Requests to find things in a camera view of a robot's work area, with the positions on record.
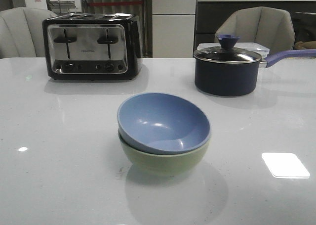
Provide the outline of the beige chair left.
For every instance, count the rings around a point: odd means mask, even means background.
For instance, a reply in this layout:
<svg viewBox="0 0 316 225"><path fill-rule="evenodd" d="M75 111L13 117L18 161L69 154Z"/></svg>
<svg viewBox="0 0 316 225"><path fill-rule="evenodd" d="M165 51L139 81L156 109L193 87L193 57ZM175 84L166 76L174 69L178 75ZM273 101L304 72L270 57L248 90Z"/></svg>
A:
<svg viewBox="0 0 316 225"><path fill-rule="evenodd" d="M50 11L18 7L0 12L0 57L45 57L42 22Z"/></svg>

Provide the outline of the black chrome toaster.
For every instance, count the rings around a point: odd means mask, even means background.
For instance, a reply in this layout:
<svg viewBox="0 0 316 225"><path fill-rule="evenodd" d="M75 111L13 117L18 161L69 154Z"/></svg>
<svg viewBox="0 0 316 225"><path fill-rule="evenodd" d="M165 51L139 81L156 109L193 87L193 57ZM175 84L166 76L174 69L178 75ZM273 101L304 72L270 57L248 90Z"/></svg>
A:
<svg viewBox="0 0 316 225"><path fill-rule="evenodd" d="M139 16L67 14L42 23L48 75L55 80L131 80L141 68Z"/></svg>

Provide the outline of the clear plastic container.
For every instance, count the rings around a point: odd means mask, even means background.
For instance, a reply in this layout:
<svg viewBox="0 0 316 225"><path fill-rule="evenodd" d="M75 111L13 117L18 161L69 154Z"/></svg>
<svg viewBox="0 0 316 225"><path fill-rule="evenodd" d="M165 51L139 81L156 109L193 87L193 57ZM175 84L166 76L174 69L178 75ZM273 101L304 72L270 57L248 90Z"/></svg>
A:
<svg viewBox="0 0 316 225"><path fill-rule="evenodd" d="M197 49L203 49L203 48L214 47L214 46L220 46L220 44L219 43L200 43L197 46ZM235 47L243 48L243 49L246 49L249 51L256 52L256 53L260 54L263 58L266 58L270 53L269 48L264 47L258 43L236 43Z"/></svg>

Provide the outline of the blue bowl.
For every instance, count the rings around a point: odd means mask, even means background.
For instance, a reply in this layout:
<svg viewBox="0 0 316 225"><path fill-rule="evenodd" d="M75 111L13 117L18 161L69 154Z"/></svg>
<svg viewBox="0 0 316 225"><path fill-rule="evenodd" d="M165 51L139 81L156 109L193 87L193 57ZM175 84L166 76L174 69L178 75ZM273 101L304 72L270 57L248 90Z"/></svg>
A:
<svg viewBox="0 0 316 225"><path fill-rule="evenodd" d="M140 151L174 155L193 151L211 136L211 124L195 104L175 95L134 95L118 108L118 131Z"/></svg>

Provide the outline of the glass pot lid blue knob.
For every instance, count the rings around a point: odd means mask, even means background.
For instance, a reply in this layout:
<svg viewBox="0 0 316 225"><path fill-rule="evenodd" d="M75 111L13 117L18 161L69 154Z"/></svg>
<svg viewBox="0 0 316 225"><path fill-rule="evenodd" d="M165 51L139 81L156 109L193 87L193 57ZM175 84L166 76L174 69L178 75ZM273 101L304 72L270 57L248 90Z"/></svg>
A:
<svg viewBox="0 0 316 225"><path fill-rule="evenodd" d="M224 64L254 63L262 60L261 55L256 52L235 47L239 39L239 36L219 35L219 46L197 49L193 57L197 60Z"/></svg>

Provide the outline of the white cabinet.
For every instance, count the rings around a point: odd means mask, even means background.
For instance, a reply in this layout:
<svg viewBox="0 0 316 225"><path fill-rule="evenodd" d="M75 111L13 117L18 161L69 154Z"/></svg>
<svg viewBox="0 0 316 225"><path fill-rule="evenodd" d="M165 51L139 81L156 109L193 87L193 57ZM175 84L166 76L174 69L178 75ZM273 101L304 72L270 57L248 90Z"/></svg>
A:
<svg viewBox="0 0 316 225"><path fill-rule="evenodd" d="M191 58L196 0L152 0L154 58Z"/></svg>

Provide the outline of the beige upholstered chair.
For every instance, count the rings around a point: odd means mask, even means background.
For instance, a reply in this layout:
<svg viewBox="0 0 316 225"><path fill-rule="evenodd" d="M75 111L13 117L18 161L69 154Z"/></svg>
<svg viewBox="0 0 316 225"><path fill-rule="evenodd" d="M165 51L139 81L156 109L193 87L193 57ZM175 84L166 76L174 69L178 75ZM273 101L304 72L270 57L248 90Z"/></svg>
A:
<svg viewBox="0 0 316 225"><path fill-rule="evenodd" d="M244 43L258 43L268 48L270 54L292 50L295 42L290 13L264 6L234 12L216 31L215 42L220 34L239 36Z"/></svg>

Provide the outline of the green bowl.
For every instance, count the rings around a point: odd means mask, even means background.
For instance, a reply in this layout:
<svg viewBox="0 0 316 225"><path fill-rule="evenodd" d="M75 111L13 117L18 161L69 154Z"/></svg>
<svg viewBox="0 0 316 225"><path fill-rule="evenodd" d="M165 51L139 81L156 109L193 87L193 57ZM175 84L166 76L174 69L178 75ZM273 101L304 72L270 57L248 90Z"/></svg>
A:
<svg viewBox="0 0 316 225"><path fill-rule="evenodd" d="M173 155L143 152L131 147L118 135L121 147L129 161L138 169L155 176L175 176L192 170L204 157L209 147L208 140L192 151Z"/></svg>

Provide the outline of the dark blue saucepan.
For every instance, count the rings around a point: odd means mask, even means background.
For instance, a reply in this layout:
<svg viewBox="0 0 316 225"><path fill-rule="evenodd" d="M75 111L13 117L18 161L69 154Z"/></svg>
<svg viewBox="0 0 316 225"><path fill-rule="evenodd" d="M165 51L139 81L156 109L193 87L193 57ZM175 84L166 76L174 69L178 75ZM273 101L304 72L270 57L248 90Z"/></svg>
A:
<svg viewBox="0 0 316 225"><path fill-rule="evenodd" d="M261 61L242 64L212 63L196 60L195 85L202 92L218 96L242 96L256 88L259 66L265 68L290 57L315 57L315 49L286 50L262 58Z"/></svg>

